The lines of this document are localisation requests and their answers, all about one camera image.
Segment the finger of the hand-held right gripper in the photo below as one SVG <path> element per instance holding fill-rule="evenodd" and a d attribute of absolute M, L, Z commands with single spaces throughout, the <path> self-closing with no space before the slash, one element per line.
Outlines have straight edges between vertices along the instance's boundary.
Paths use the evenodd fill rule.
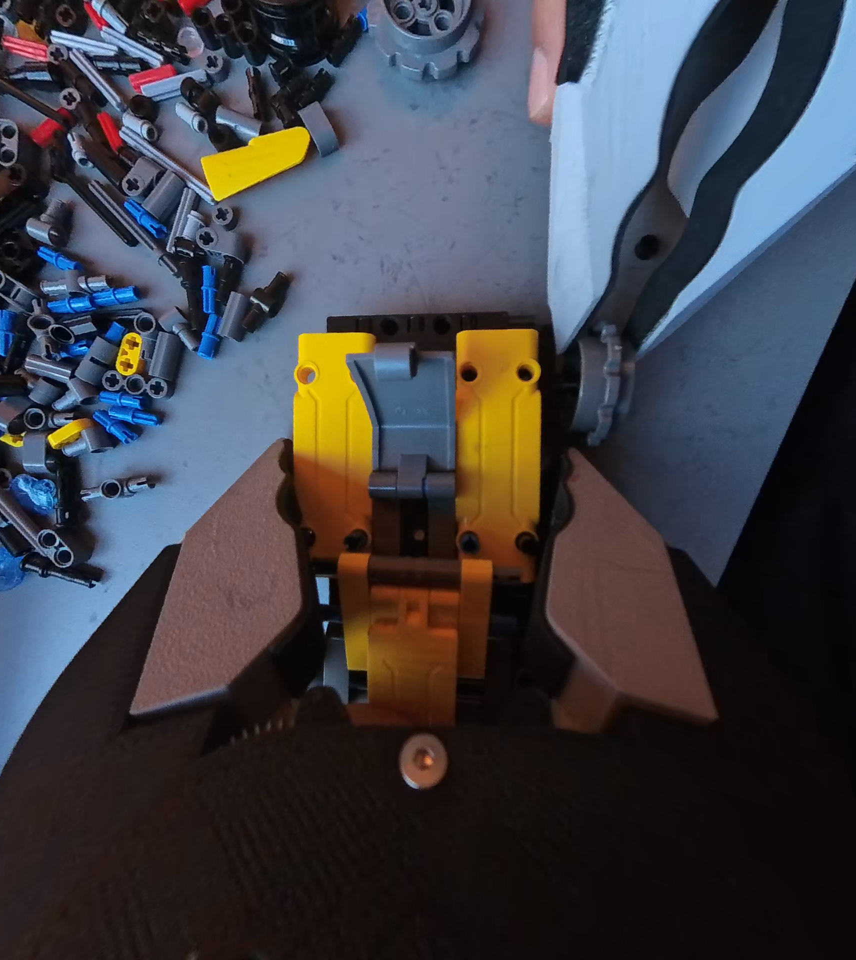
<path fill-rule="evenodd" d="M 856 169 L 856 1 L 776 2 L 691 117 L 668 183 L 687 214 L 626 323 L 648 353 Z"/>
<path fill-rule="evenodd" d="M 551 129 L 548 303 L 554 341 L 624 324 L 687 226 L 669 186 L 691 117 L 746 59 L 773 2 L 604 2 L 579 81 L 557 87 Z"/>

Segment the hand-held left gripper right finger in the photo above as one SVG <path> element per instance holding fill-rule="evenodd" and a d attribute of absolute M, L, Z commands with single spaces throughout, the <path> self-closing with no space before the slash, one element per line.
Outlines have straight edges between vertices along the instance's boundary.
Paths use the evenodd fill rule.
<path fill-rule="evenodd" d="M 661 535 L 577 449 L 567 452 L 559 528 L 547 570 L 547 624 L 570 655 L 554 726 L 596 734 L 635 708 L 717 719 Z"/>

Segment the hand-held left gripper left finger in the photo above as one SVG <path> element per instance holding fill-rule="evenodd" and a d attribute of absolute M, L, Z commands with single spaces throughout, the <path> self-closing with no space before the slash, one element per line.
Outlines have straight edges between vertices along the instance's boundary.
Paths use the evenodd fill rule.
<path fill-rule="evenodd" d="M 275 441 L 184 535 L 130 705 L 138 723 L 214 710 L 212 746 L 291 730 L 324 664 L 294 455 Z"/>

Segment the yellow toy brick vehicle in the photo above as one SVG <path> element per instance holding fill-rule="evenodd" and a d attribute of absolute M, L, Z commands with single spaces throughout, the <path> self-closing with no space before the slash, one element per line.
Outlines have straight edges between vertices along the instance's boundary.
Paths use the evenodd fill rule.
<path fill-rule="evenodd" d="M 299 337 L 293 480 L 350 700 L 491 721 L 542 569 L 542 346 L 506 314 L 330 317 Z"/>

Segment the grey desk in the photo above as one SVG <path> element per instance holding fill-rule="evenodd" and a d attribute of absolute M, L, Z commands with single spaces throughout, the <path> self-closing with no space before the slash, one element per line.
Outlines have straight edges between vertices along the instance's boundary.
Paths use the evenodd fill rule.
<path fill-rule="evenodd" d="M 85 483 L 160 485 L 98 502 L 96 588 L 0 593 L 0 769 L 41 699 L 159 551 L 290 434 L 298 336 L 330 315 L 504 310 L 546 319 L 550 144 L 527 118 L 531 14 L 496 3 L 458 78 L 398 77 L 361 43 L 325 99 L 340 149 L 239 202 L 244 277 L 292 277 L 279 316 L 184 359 L 163 424 L 81 459 Z M 856 276 L 856 171 L 639 364 L 603 473 L 717 582 Z"/>

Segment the person's right hand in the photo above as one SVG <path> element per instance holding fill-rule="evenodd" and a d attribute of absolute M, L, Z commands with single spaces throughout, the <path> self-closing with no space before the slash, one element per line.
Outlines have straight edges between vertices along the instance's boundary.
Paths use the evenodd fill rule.
<path fill-rule="evenodd" d="M 552 123 L 557 75 L 566 42 L 566 1 L 534 1 L 531 7 L 531 59 L 528 115 L 538 125 Z"/>

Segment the grey wheel hub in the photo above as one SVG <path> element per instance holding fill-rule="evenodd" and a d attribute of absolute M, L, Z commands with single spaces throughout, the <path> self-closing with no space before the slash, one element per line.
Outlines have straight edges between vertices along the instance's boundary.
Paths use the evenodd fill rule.
<path fill-rule="evenodd" d="M 369 33 L 390 66 L 419 81 L 442 81 L 470 63 L 484 25 L 473 1 L 371 1 Z"/>

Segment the black rubber tyre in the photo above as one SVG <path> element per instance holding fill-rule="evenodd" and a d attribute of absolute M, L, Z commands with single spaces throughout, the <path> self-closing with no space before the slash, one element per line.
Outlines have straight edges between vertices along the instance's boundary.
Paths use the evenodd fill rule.
<path fill-rule="evenodd" d="M 295 67 L 326 60 L 341 29 L 335 1 L 251 1 L 271 54 Z"/>

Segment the pile of small brick parts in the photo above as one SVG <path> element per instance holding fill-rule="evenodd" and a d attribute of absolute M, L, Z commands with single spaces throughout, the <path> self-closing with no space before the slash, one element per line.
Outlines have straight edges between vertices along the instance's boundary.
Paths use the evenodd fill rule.
<path fill-rule="evenodd" d="M 305 160 L 338 150 L 324 101 L 369 22 L 336 3 L 326 59 L 296 67 L 251 2 L 0 2 L 0 593 L 100 582 L 86 503 L 156 483 L 84 487 L 80 460 L 285 305 L 290 273 L 245 279 L 245 190 L 215 201 L 202 158 L 296 126 Z"/>

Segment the yellow curved panel piece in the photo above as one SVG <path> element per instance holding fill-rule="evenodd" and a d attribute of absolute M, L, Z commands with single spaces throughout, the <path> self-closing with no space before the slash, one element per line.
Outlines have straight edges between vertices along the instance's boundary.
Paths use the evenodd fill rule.
<path fill-rule="evenodd" d="M 201 158 L 209 192 L 221 202 L 301 164 L 312 138 L 303 126 L 254 137 L 240 148 Z"/>

